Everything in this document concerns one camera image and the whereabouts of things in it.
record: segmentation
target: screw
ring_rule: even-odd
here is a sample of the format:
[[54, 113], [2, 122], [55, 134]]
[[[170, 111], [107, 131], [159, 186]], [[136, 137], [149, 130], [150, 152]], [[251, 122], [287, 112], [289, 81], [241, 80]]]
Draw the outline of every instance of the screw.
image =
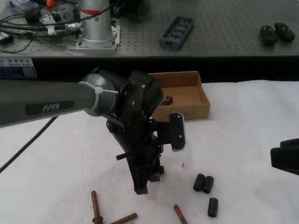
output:
[[166, 100], [164, 100], [160, 106], [169, 106], [172, 102], [173, 97], [169, 95], [166, 97]]
[[131, 220], [135, 219], [135, 218], [137, 218], [137, 214], [133, 213], [133, 214], [131, 214], [129, 216], [126, 216], [124, 218], [121, 218], [120, 220], [117, 220], [117, 221], [115, 221], [115, 222], [113, 222], [111, 224], [124, 224], [124, 223], [126, 223], [128, 221], [131, 221]]
[[179, 220], [181, 221], [182, 224], [188, 224], [181, 209], [177, 204], [174, 205], [174, 210], [176, 211], [176, 214], [178, 215]]
[[100, 216], [97, 193], [94, 190], [92, 191], [92, 200], [93, 200], [93, 212], [94, 212], [93, 223], [102, 224], [103, 217]]

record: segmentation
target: white cloth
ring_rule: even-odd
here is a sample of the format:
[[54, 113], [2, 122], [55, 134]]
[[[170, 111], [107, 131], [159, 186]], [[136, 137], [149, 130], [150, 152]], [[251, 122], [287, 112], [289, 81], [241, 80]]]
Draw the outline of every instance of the white cloth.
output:
[[[299, 176], [271, 167], [270, 150], [299, 138], [299, 82], [203, 84], [207, 120], [187, 121], [187, 145], [164, 148], [161, 182], [138, 196], [122, 149], [104, 118], [84, 112], [59, 117], [0, 175], [1, 224], [90, 224], [91, 191], [106, 224], [133, 212], [135, 224], [297, 224]], [[0, 165], [46, 122], [0, 129]], [[198, 173], [215, 178], [211, 194], [195, 192]], [[207, 216], [210, 197], [217, 218]]]

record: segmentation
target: brown rod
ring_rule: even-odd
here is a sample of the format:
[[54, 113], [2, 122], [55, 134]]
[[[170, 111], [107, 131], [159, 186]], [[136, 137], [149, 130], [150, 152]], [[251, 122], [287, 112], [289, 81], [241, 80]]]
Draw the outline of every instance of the brown rod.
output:
[[188, 224], [187, 220], [185, 219], [181, 209], [177, 204], [174, 205], [174, 210], [176, 211], [176, 214], [178, 215], [179, 220], [181, 221], [182, 224]]
[[98, 205], [97, 193], [94, 190], [92, 191], [92, 200], [93, 200], [94, 216], [98, 217], [98, 216], [100, 216], [100, 210], [99, 210], [99, 205]]
[[129, 222], [133, 219], [137, 218], [137, 214], [136, 213], [133, 213], [127, 217], [124, 217], [124, 218], [121, 218], [120, 220], [117, 220], [115, 221], [114, 223], [111, 223], [111, 224], [124, 224], [126, 222]]

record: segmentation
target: black rubber tube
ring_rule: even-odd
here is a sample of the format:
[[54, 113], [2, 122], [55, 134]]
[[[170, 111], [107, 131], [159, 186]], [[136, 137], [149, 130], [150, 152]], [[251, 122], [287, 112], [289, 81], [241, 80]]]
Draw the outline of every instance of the black rubber tube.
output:
[[215, 218], [217, 217], [217, 211], [218, 211], [218, 199], [211, 197], [209, 201], [209, 208], [207, 210], [207, 215], [211, 218]]
[[204, 185], [204, 188], [202, 189], [202, 191], [206, 194], [210, 194], [211, 190], [212, 190], [213, 183], [214, 183], [214, 178], [211, 176], [207, 176], [206, 180], [205, 180], [205, 185]]
[[202, 189], [204, 188], [205, 179], [206, 179], [206, 176], [204, 176], [203, 174], [198, 174], [196, 177], [193, 189], [195, 191], [202, 191]]

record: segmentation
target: open cardboard box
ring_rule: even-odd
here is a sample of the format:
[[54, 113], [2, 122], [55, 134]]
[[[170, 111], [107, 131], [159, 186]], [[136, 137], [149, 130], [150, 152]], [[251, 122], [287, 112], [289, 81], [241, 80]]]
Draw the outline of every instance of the open cardboard box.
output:
[[201, 86], [198, 71], [152, 73], [159, 82], [164, 99], [173, 96], [169, 106], [159, 106], [152, 115], [157, 121], [169, 121], [172, 112], [184, 115], [185, 120], [207, 119], [210, 112], [210, 102]]

